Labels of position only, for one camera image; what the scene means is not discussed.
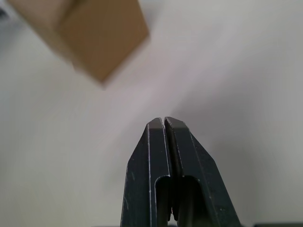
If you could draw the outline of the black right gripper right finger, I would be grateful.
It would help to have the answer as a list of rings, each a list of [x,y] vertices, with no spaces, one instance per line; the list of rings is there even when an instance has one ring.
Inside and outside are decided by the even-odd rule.
[[[179,227],[239,227],[241,222],[213,158],[186,124],[165,118]]]

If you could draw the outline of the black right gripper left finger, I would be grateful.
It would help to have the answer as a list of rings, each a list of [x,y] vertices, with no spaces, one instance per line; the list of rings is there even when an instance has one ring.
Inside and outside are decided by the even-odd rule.
[[[160,118],[146,124],[126,169],[120,225],[166,227],[170,219],[171,170]]]

